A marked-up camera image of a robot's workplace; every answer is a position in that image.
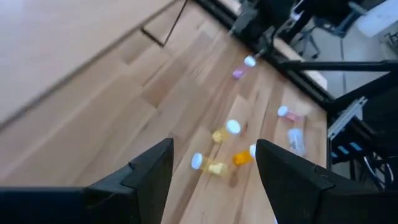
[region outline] clear plastic bottle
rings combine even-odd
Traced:
[[[281,106],[278,109],[278,116],[280,116],[281,118],[287,118],[290,121],[298,121],[301,118],[301,116],[299,116],[299,115],[293,113],[291,110],[289,110],[287,108],[287,106]]]
[[[250,68],[256,66],[256,59],[253,56],[247,56],[244,61],[243,65],[237,68],[233,73],[232,76],[235,79],[240,79]]]
[[[232,161],[236,166],[241,166],[256,159],[256,144],[250,146],[243,152],[236,153]]]
[[[200,153],[195,153],[192,157],[191,166],[195,170],[225,177],[228,173],[228,165],[223,162],[211,160]]]
[[[304,156],[306,153],[304,146],[303,132],[300,129],[294,128],[287,132],[289,138],[290,149],[298,156]]]
[[[215,131],[212,135],[214,142],[220,143],[223,141],[227,141],[231,134],[239,134],[241,132],[241,126],[236,120],[229,120],[226,122],[226,125],[217,131]]]

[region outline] white object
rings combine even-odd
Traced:
[[[387,0],[361,16],[356,25],[365,36],[373,37],[398,21],[398,0]]]
[[[256,66],[256,59],[252,56],[247,56],[244,59],[244,64],[248,67],[254,67],[254,66]]]
[[[192,157],[191,166],[194,169],[199,169],[202,162],[203,162],[203,155],[197,152]]]
[[[286,116],[287,112],[289,112],[289,110],[287,109],[287,106],[281,106],[278,109],[278,116],[281,116],[281,117]]]
[[[293,149],[294,153],[298,156],[304,156],[306,150],[304,147],[303,132],[300,129],[294,128],[290,129],[287,135],[289,137],[290,147]]]
[[[253,157],[253,159],[256,159],[256,144],[253,144],[250,146],[250,156]]]
[[[241,126],[236,120],[229,120],[226,122],[226,130],[231,134],[239,134],[241,132]]]

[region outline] white cap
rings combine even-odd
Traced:
[[[199,169],[202,162],[203,162],[203,155],[201,155],[199,152],[197,152],[192,157],[191,166],[194,169]]]
[[[256,158],[256,144],[253,144],[250,146],[250,156],[253,157],[253,159]]]
[[[231,134],[239,134],[241,132],[241,126],[236,120],[229,120],[226,122],[226,130]]]
[[[254,57],[252,57],[252,56],[247,56],[244,59],[244,64],[249,66],[249,67],[254,67],[254,66],[256,66],[256,59]]]
[[[287,114],[287,106],[281,106],[278,109],[278,115],[279,116],[286,116],[286,114]]]

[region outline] wooden floor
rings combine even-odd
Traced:
[[[178,7],[147,29],[165,37]],[[325,166],[325,112],[266,62],[233,79],[248,54],[188,5],[166,48],[133,34],[3,128],[0,184],[89,185],[171,137],[174,176],[162,223],[273,223],[254,162],[227,179],[190,168],[195,152],[231,164],[259,138],[288,149],[293,127],[304,130],[305,158]],[[305,119],[278,118],[280,105]],[[227,119],[238,120],[242,133],[213,143],[211,133]]]

